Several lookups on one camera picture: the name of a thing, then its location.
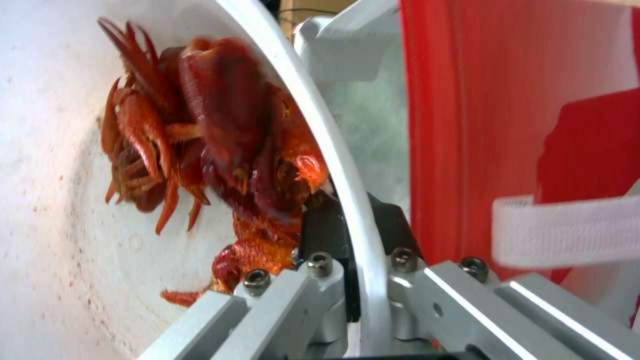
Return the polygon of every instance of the hex socket screw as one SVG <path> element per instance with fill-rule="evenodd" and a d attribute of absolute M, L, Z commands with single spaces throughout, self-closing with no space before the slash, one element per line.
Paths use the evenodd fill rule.
<path fill-rule="evenodd" d="M 460 261 L 460 268 L 462 271 L 471 275 L 473 278 L 481 283 L 485 283 L 489 276 L 489 267 L 481 258 L 475 256 L 468 256 Z"/>
<path fill-rule="evenodd" d="M 271 284 L 271 276 L 265 269 L 253 269 L 244 276 L 243 286 L 249 295 L 258 297 L 264 293 Z"/>
<path fill-rule="evenodd" d="M 418 257 L 412 249 L 397 247 L 391 252 L 391 268 L 396 272 L 414 272 L 418 269 Z"/>
<path fill-rule="evenodd" d="M 327 277 L 333 271 L 333 258 L 327 252 L 315 252 L 307 260 L 307 269 L 315 277 Z"/>

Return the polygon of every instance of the red crayfish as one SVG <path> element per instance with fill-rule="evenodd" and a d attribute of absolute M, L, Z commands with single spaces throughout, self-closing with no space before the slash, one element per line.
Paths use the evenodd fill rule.
<path fill-rule="evenodd" d="M 178 187 L 193 195 L 191 229 L 208 186 L 233 210 L 237 241 L 212 264 L 200 291 L 164 291 L 188 306 L 207 290 L 230 292 L 254 268 L 291 267 L 303 205 L 328 180 L 319 147 L 291 95 L 266 81 L 251 48 L 237 38 L 196 37 L 160 56 L 148 33 L 127 22 L 98 20 L 116 45 L 125 81 L 116 80 L 102 120 L 102 149 L 111 161 L 106 200 L 152 211 L 164 201 L 160 233 Z M 144 49 L 137 38 L 144 41 Z"/>

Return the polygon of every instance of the white container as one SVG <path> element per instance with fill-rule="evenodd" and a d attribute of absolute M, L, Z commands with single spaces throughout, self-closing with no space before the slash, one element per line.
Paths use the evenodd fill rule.
<path fill-rule="evenodd" d="M 234 18 L 249 27 L 256 53 L 279 72 L 318 139 L 346 212 L 361 292 L 369 294 L 363 320 L 380 329 L 363 334 L 362 349 L 384 346 L 383 254 L 346 145 L 267 13 L 253 1 L 221 3 L 231 16 L 212 1 L 0 4 L 0 358 L 138 355 L 183 312 L 160 291 L 207 284 L 214 256 L 235 240 L 230 210 L 213 195 L 187 233 L 191 199 L 181 191 L 162 236 L 154 234 L 160 209 L 104 203 L 110 167 L 96 118 L 122 66 L 98 16 L 136 21 L 157 49 L 195 35 L 249 40 Z M 272 79 L 274 68 L 264 69 Z"/>

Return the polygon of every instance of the white strap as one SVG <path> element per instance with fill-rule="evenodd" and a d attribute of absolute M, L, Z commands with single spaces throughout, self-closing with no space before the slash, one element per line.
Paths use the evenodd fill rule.
<path fill-rule="evenodd" d="M 535 205 L 530 195 L 496 199 L 492 256 L 513 268 L 640 258 L 640 181 L 625 197 Z"/>

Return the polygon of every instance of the black plastic part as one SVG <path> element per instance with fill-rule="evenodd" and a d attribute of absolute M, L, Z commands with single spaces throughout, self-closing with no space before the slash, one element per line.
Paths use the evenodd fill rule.
<path fill-rule="evenodd" d="M 407 247 L 419 254 L 418 246 L 402 209 L 397 205 L 381 202 L 371 194 L 369 201 L 385 253 L 389 255 L 396 247 Z M 337 200 L 327 198 L 319 207 L 305 212 L 298 257 L 306 259 L 317 251 L 328 252 L 344 267 L 347 319 L 350 322 L 358 321 L 360 319 L 358 274 L 347 223 Z"/>
<path fill-rule="evenodd" d="M 269 13 L 278 21 L 278 11 L 280 11 L 280 0 L 260 0 Z"/>

